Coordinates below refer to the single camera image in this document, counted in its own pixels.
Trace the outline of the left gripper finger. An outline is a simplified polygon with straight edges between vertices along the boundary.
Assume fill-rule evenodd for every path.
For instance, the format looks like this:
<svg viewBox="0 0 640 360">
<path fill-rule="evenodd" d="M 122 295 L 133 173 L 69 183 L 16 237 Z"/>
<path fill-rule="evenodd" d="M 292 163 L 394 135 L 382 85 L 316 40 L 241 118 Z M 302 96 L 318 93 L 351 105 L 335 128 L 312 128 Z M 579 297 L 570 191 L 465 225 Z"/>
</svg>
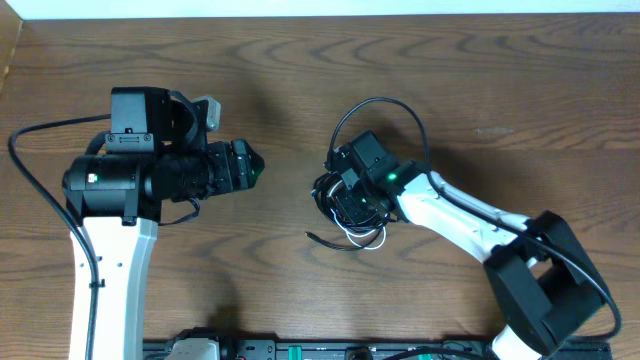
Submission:
<svg viewBox="0 0 640 360">
<path fill-rule="evenodd" d="M 252 148 L 245 139 L 233 140 L 231 147 L 236 155 L 250 155 L 252 153 Z"/>
<path fill-rule="evenodd" d="M 250 179 L 250 188 L 253 188 L 260 176 L 260 174 L 265 169 L 265 161 L 264 159 L 255 151 L 250 150 L 247 155 L 248 160 L 248 173 Z"/>
</svg>

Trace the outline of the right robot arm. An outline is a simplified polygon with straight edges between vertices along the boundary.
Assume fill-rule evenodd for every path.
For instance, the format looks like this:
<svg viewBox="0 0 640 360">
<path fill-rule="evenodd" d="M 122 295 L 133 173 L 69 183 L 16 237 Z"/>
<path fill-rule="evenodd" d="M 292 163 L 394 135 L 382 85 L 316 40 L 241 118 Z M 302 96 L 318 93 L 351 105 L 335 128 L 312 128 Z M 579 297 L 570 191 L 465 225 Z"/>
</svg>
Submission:
<svg viewBox="0 0 640 360">
<path fill-rule="evenodd" d="M 488 205 L 425 164 L 401 163 L 371 131 L 331 150 L 325 167 L 342 186 L 342 220 L 396 215 L 482 264 L 507 322 L 491 343 L 497 359 L 556 353 L 610 299 L 569 224 L 551 211 L 530 218 Z"/>
</svg>

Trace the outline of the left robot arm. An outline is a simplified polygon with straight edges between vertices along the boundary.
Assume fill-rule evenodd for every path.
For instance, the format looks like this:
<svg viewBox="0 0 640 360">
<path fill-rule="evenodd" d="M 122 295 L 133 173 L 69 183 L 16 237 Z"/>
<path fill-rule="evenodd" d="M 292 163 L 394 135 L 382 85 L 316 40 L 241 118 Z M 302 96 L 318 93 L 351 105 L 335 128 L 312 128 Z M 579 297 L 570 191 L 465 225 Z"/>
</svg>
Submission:
<svg viewBox="0 0 640 360">
<path fill-rule="evenodd" d="M 72 359 L 143 356 L 146 281 L 162 205 L 253 188 L 265 164 L 244 139 L 209 142 L 221 105 L 157 87 L 115 87 L 111 128 L 62 181 L 74 220 Z"/>
</svg>

